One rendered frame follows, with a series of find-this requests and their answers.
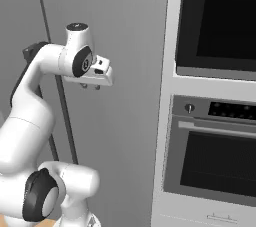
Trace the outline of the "grey fridge door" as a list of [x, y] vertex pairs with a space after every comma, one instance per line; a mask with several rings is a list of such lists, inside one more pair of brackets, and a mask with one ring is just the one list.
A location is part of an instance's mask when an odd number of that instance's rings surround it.
[[89, 207], [103, 227], [150, 227], [167, 0], [44, 0], [51, 39], [89, 25], [111, 87], [65, 83], [76, 160], [100, 175]]
[[[22, 50], [46, 40], [39, 0], [0, 0], [0, 111], [5, 119], [11, 110], [12, 89], [26, 66]], [[44, 76], [40, 86], [56, 117], [53, 137], [59, 160], [72, 163], [55, 78]]]

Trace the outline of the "white cabinet drawer front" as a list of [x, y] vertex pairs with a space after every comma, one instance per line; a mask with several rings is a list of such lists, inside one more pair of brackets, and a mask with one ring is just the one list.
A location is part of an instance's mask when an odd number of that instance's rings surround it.
[[[218, 215], [238, 220], [238, 224], [207, 219]], [[173, 193], [156, 192], [152, 204], [151, 227], [256, 227], [256, 208]]]

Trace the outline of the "white tall oven cabinet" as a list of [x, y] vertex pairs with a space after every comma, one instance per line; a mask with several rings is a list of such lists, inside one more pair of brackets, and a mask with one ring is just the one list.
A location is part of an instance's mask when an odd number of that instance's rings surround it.
[[180, 4], [181, 0], [167, 0], [153, 198], [156, 192], [164, 192], [165, 155], [175, 94], [256, 102], [256, 81], [180, 76], [176, 73]]

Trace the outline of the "silver built-in oven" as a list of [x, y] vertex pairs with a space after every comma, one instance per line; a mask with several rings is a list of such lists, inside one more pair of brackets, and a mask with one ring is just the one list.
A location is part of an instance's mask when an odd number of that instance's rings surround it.
[[[188, 113], [186, 104], [195, 109]], [[256, 103], [173, 96], [163, 190], [256, 207], [256, 138], [198, 132], [195, 126], [256, 133]]]

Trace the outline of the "black built-in microwave oven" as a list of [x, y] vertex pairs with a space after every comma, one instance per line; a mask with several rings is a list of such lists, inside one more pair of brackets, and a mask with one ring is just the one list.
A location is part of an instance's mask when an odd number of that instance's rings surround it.
[[256, 81], [256, 0], [181, 0], [176, 72]]

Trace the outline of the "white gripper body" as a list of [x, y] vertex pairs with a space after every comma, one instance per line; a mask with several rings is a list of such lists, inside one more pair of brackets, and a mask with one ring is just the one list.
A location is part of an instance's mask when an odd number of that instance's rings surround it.
[[92, 84], [101, 86], [112, 86], [113, 85], [113, 69], [111, 66], [108, 67], [107, 71], [103, 74], [90, 74], [87, 72], [80, 78], [64, 77], [67, 82], [79, 83], [79, 84]]

